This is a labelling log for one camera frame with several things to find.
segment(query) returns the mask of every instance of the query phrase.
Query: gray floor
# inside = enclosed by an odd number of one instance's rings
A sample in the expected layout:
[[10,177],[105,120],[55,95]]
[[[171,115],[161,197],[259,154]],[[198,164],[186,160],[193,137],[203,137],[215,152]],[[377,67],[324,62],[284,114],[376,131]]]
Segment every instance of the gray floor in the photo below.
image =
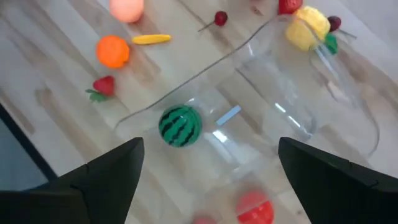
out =
[[0,190],[26,190],[47,181],[0,119]]

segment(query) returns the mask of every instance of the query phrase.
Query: yellow toy fruit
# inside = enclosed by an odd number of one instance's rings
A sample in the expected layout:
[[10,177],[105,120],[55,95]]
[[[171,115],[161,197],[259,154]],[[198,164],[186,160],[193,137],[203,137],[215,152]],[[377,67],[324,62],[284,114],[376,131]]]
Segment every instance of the yellow toy fruit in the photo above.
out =
[[[318,11],[318,9],[305,6],[302,9],[298,9],[294,15],[296,18],[307,22],[320,40],[325,40],[325,37],[330,30],[330,23],[328,18]],[[314,49],[318,45],[317,40],[304,22],[298,19],[295,19],[288,26],[285,33],[287,40],[304,51]]]

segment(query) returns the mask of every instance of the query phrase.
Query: strawberry leaves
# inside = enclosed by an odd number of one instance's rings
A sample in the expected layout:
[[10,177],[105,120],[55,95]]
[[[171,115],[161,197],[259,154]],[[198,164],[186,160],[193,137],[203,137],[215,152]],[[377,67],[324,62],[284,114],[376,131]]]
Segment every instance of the strawberry leaves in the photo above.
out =
[[90,94],[90,100],[91,100],[91,102],[94,102],[94,103],[101,103],[101,102],[107,101],[109,99],[108,96],[105,96],[104,94],[102,94],[98,91],[95,91],[95,90],[89,89],[89,90],[86,90],[86,93]]

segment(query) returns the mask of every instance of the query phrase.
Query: orange ball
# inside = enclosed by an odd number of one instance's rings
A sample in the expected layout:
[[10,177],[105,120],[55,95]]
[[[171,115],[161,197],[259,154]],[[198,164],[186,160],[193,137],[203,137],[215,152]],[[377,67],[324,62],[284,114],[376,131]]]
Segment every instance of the orange ball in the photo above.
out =
[[109,10],[121,22],[136,22],[144,13],[144,0],[109,0]]
[[126,41],[115,35],[103,37],[96,48],[98,60],[109,68],[121,68],[129,60],[130,49]]

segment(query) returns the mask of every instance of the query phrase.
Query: wooden table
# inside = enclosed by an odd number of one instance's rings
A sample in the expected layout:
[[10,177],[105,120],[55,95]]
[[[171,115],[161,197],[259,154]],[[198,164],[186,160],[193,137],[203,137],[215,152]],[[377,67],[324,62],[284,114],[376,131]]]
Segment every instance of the wooden table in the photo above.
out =
[[[306,4],[326,15],[339,15],[342,28],[358,36],[353,40],[339,35],[338,57],[361,87],[382,134],[375,155],[359,160],[398,177],[394,165],[398,152],[391,147],[398,141],[393,134],[398,132],[398,65],[391,40],[388,46],[368,29],[360,20],[363,13],[353,14],[349,8],[352,2],[307,0]],[[125,140],[113,131],[121,119],[151,105],[241,45],[275,16],[276,8],[277,1],[271,0],[146,0],[143,18],[136,24],[122,24],[109,14],[108,0],[3,1],[0,102],[52,169],[65,174],[122,144]],[[227,24],[197,32],[218,10],[228,12]],[[173,40],[145,47],[132,45],[131,59],[122,69],[110,70],[96,59],[95,45],[104,35],[129,40],[157,33],[170,34]],[[116,97],[90,103],[85,90],[109,74],[116,78]],[[170,189],[146,166],[127,222],[155,223],[158,214],[145,202],[145,188],[156,189],[164,204],[172,207],[167,215],[181,215],[181,205],[174,204]],[[283,208],[281,216],[308,223],[292,190],[276,200]]]

